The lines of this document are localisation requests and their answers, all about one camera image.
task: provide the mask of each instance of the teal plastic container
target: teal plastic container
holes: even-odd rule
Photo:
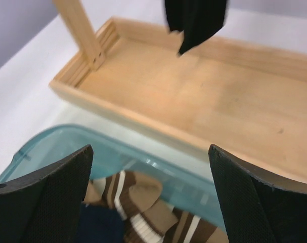
[[[163,183],[162,199],[225,229],[213,182],[80,126],[54,127],[29,140],[0,175],[0,183],[54,163],[87,144],[94,150],[91,179],[121,170],[140,171]]]

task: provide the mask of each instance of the wooden tray bottom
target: wooden tray bottom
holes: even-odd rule
[[[295,174],[307,166],[307,82],[121,37],[78,88],[206,149]]]

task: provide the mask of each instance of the white table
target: white table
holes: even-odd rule
[[[162,0],[83,3],[95,30],[112,15],[164,24]],[[218,34],[307,53],[307,19],[230,9]],[[208,163],[60,100],[48,83],[76,52],[73,38],[57,17],[0,69],[0,173],[32,136],[54,125],[74,123],[212,179]]]

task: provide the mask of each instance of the gray wall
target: gray wall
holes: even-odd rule
[[[307,0],[229,1],[233,8],[307,18]],[[51,0],[0,0],[0,67],[56,15]]]
[[[56,15],[51,0],[0,0],[0,67]]]

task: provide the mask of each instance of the wooden tray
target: wooden tray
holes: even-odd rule
[[[64,99],[204,160],[211,143],[307,183],[307,55],[213,37],[185,55],[163,26],[112,18],[93,34],[55,0],[81,51],[50,86]]]

